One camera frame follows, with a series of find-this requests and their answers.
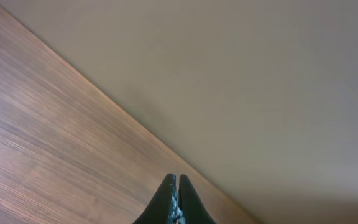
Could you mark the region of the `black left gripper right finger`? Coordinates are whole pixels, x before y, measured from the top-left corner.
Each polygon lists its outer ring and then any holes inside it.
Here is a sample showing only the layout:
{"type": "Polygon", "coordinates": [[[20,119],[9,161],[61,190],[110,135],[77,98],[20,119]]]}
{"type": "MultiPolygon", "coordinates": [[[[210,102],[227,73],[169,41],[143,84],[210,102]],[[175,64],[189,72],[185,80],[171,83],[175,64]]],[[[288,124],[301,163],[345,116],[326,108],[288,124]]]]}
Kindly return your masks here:
{"type": "Polygon", "coordinates": [[[180,176],[178,208],[181,211],[178,218],[180,224],[216,224],[187,175],[180,176]]]}

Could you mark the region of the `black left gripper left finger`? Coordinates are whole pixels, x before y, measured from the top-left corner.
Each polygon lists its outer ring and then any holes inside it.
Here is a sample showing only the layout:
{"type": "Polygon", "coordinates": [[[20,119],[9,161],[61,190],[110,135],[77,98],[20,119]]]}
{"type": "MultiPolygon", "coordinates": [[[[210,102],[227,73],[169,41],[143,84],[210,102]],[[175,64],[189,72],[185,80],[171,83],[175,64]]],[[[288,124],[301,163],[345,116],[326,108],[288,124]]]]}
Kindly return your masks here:
{"type": "Polygon", "coordinates": [[[173,224],[177,219],[176,176],[167,174],[134,224],[173,224]]]}

